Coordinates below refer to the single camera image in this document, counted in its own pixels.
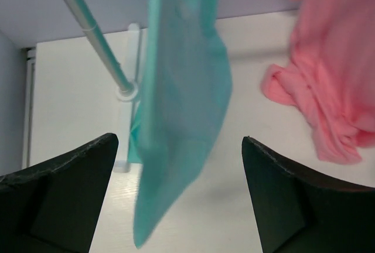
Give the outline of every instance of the pink cloth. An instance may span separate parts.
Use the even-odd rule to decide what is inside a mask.
[[[375,144],[375,0],[303,0],[291,61],[272,65],[261,88],[294,105],[313,129],[320,160],[361,161]]]

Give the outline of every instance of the teal towel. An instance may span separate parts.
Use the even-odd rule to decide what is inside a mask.
[[[134,216],[139,248],[198,177],[220,132],[231,73],[214,27],[217,0],[149,0],[146,68],[129,161],[142,162]]]

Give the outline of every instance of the gray wall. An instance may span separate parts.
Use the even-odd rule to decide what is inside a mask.
[[[0,32],[0,175],[21,169],[25,55]]]
[[[132,22],[147,25],[147,0],[86,1],[103,32],[124,30]],[[220,0],[219,17],[294,8],[296,3],[288,0]],[[47,40],[82,36],[62,0],[0,0],[0,11],[0,29],[21,47]]]

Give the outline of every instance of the cloth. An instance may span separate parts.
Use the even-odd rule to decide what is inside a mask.
[[[320,160],[361,161],[375,143],[375,0],[303,0],[291,61],[272,65],[261,89],[294,105],[313,129]]]
[[[231,95],[217,0],[149,0],[146,68],[129,161],[142,162],[134,217],[141,247],[216,141]]]

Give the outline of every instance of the white table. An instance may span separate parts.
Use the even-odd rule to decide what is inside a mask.
[[[234,87],[223,129],[202,175],[137,251],[132,216],[139,168],[113,173],[91,253],[261,253],[241,159],[241,140],[248,135],[322,173],[375,186],[374,149],[361,150],[364,161],[354,166],[321,162],[301,113],[269,101],[260,92],[268,65],[287,63],[295,18],[293,12],[280,12],[218,21],[231,58]],[[124,61],[127,33],[106,37],[119,61]],[[32,165],[117,131],[115,84],[86,38],[39,43],[35,77]]]

